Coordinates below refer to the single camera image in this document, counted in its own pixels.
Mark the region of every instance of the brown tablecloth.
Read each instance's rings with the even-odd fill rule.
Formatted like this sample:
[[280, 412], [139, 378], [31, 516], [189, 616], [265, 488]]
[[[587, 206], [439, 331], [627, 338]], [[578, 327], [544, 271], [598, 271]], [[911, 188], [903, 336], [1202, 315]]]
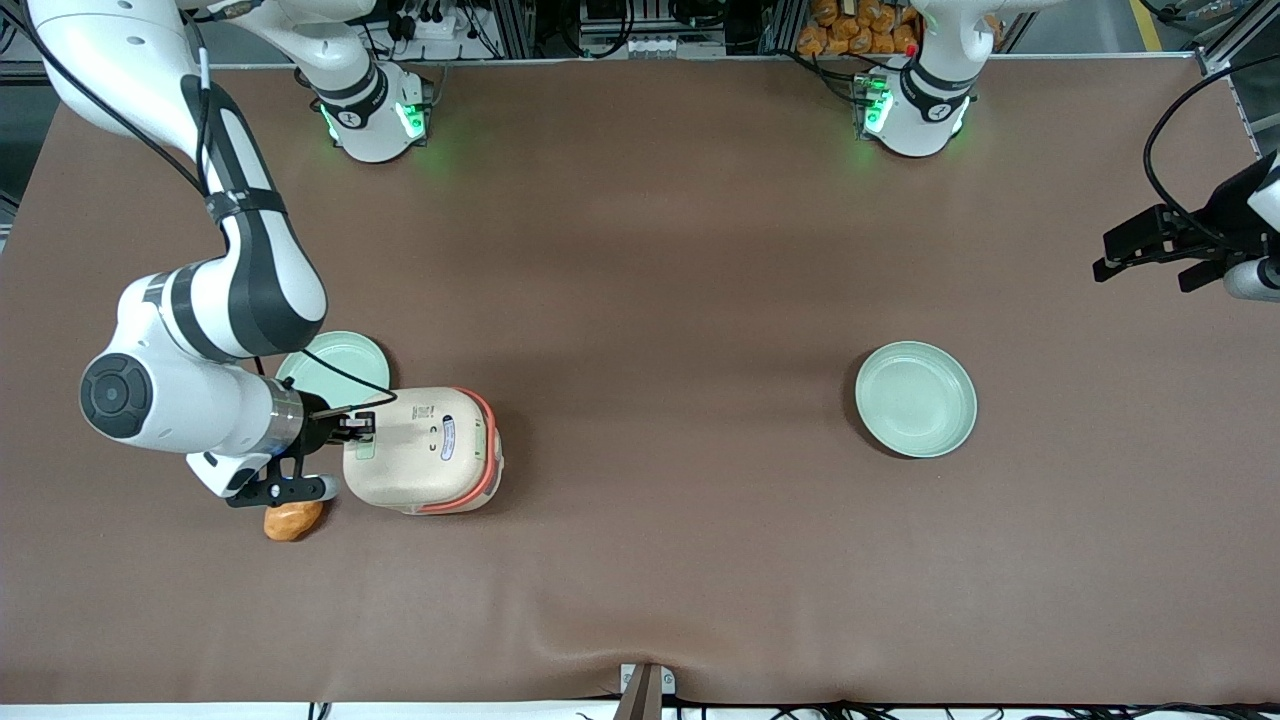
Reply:
[[[1280, 309], [1089, 270], [1197, 77], [995, 61], [908, 160], [790, 63], [466, 68], [430, 146], [370, 167], [288, 73], [220, 74], [326, 328], [506, 441], [481, 511], [348, 496], [297, 544], [79, 416], [120, 290], [220, 242], [60, 111], [0, 258], [0, 697], [573, 697], [653, 660], [707, 702], [1280, 700]], [[1251, 159], [1225, 87], [1157, 154], [1192, 206]], [[902, 338], [978, 387], [954, 455], [863, 437], [859, 361]]]

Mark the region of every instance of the plate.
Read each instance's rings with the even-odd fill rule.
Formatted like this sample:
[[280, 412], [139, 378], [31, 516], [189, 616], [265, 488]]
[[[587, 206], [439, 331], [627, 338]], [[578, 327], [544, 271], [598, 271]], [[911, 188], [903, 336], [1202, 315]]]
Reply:
[[[383, 355], [378, 343], [360, 333], [347, 331], [320, 333], [311, 341], [307, 350], [339, 370], [351, 373], [378, 387], [390, 387], [392, 369], [387, 363], [387, 356]], [[360, 383], [348, 380], [301, 352], [289, 354], [284, 363], [280, 363], [275, 377], [282, 380], [292, 377], [296, 389], [319, 395], [329, 404], [329, 407], [358, 405], [379, 395]]]
[[916, 341], [872, 352], [858, 370], [858, 414], [876, 439], [910, 457], [960, 447], [978, 420], [969, 373], [946, 351]]

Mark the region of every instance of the white robotic arm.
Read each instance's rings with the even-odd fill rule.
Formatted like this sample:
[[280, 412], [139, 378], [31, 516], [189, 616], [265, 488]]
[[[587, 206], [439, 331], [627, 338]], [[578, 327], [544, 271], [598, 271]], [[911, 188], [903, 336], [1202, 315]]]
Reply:
[[1093, 279], [1147, 263], [1198, 260], [1178, 274], [1183, 292], [1221, 279], [1233, 297], [1280, 302], [1280, 261], [1271, 247], [1277, 228], [1280, 159], [1272, 151], [1224, 181], [1194, 213], [1153, 205], [1107, 231]]
[[424, 141], [430, 110], [422, 78], [378, 63], [346, 20], [375, 0], [224, 0], [209, 5], [225, 20], [288, 55], [321, 101], [334, 142], [362, 163], [392, 160]]
[[[287, 450], [301, 455], [328, 438], [305, 429], [306, 413], [323, 401], [237, 364], [305, 347], [324, 322], [324, 287], [244, 118], [191, 59], [172, 0], [91, 8], [82, 0], [32, 0], [29, 14], [46, 51], [150, 138], [195, 158], [204, 136], [206, 209], [227, 254], [125, 288], [115, 334], [84, 370], [81, 406], [108, 437], [186, 454], [214, 493], [232, 497]], [[46, 69], [73, 110], [104, 129], [127, 132], [47, 61]]]
[[893, 69], [876, 69], [883, 100], [863, 110], [867, 135], [911, 158], [933, 155], [960, 131], [969, 91], [995, 49], [986, 15], [1030, 12], [1064, 0], [913, 0], [924, 18], [920, 49]]

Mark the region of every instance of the orange rim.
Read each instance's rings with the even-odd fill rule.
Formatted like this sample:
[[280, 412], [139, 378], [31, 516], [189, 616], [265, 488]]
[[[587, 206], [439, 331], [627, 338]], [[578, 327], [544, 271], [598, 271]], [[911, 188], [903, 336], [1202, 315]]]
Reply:
[[493, 482], [493, 475], [498, 471], [498, 454], [494, 451], [498, 424], [494, 420], [493, 409], [489, 407], [489, 404], [485, 402], [483, 397], [465, 387], [456, 387], [453, 389], [474, 400], [475, 404], [480, 406], [480, 411], [484, 414], [485, 436], [488, 438], [485, 441], [488, 457], [485, 459], [484, 474], [480, 475], [480, 482], [476, 483], [476, 487], [471, 488], [471, 491], [462, 497], [448, 502], [438, 502], [435, 505], [420, 505], [415, 512], [448, 512], [449, 510], [457, 510], [458, 507], [468, 505], [484, 493], [485, 488], [489, 487], [489, 483]]

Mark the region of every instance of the bag of bread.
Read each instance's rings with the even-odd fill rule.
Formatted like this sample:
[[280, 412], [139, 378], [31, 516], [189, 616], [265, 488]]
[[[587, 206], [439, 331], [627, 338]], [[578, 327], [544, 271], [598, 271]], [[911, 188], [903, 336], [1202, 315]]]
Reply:
[[809, 55], [822, 55], [827, 47], [827, 28], [818, 26], [805, 26], [800, 31], [800, 40], [796, 41], [796, 53]]
[[893, 53], [893, 36], [887, 32], [872, 33], [872, 53], [891, 55]]
[[840, 3], [837, 0], [813, 0], [809, 4], [813, 19], [822, 27], [831, 27], [831, 23], [840, 18]]
[[996, 33], [996, 47], [1005, 41], [1005, 23], [1001, 22], [996, 15], [987, 15], [987, 24], [991, 26], [991, 31]]
[[849, 41], [850, 53], [870, 53], [872, 51], [872, 31], [870, 28], [861, 28]]
[[911, 26], [897, 26], [893, 28], [893, 51], [895, 53], [910, 53], [911, 47], [919, 49], [919, 41], [915, 38], [915, 29]]
[[851, 40], [858, 35], [858, 18], [850, 18], [849, 15], [841, 15], [835, 24], [831, 26], [832, 40]]
[[872, 23], [876, 22], [876, 19], [883, 13], [884, 9], [881, 8], [879, 0], [859, 0], [858, 24], [861, 27], [872, 27]]
[[897, 18], [897, 8], [881, 5], [881, 14], [872, 20], [872, 32], [888, 32], [893, 29], [893, 20]]

